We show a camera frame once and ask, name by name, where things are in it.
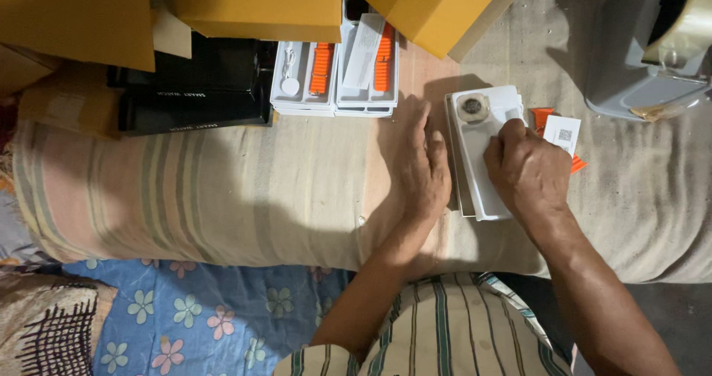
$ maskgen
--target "black box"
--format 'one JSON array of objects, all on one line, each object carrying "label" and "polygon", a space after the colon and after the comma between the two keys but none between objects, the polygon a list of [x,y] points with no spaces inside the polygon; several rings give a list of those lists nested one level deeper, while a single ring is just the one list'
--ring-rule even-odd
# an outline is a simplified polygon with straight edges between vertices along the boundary
[{"label": "black box", "polygon": [[109,87],[125,88],[119,130],[152,135],[235,125],[271,126],[277,43],[193,33],[193,57],[156,52],[156,72],[110,67]]}]

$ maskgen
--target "yellow cardboard box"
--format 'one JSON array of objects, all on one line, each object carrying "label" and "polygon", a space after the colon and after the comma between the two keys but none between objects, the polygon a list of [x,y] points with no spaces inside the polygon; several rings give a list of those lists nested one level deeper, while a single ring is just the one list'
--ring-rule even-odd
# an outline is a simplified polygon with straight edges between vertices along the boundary
[{"label": "yellow cardboard box", "polygon": [[154,71],[149,0],[0,0],[0,42]]},{"label": "yellow cardboard box", "polygon": [[408,40],[461,61],[514,0],[366,0]]},{"label": "yellow cardboard box", "polygon": [[207,37],[341,42],[341,0],[167,0]]},{"label": "yellow cardboard box", "polygon": [[55,74],[25,89],[18,117],[97,139],[120,139],[122,91],[106,87],[106,66],[67,61]]}]

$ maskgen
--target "charging cable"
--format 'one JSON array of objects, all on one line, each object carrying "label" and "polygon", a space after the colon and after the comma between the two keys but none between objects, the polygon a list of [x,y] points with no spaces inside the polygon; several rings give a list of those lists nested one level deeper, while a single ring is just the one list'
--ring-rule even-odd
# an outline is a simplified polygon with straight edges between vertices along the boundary
[{"label": "charging cable", "polygon": [[297,92],[299,92],[299,81],[292,77],[292,67],[296,59],[297,55],[294,53],[293,43],[290,41],[285,49],[284,67],[282,68],[284,80],[281,84],[282,91],[290,97],[297,95]]}]

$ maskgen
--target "white charging puck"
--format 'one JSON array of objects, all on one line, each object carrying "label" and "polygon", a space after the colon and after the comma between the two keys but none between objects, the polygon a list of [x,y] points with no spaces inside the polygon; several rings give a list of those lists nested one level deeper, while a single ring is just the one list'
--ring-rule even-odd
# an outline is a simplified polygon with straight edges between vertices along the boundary
[{"label": "white charging puck", "polygon": [[282,91],[290,97],[297,95],[297,92],[299,92],[299,81],[295,78],[284,79],[284,81],[282,81]]}]

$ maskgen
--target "floral bedsheet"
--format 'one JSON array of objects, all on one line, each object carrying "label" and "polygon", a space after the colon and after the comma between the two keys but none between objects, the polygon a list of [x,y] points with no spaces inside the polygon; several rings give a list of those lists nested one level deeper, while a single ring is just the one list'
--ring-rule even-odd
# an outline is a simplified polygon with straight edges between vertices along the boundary
[{"label": "floral bedsheet", "polygon": [[119,289],[95,375],[268,375],[307,344],[353,273],[157,260],[63,266]]}]

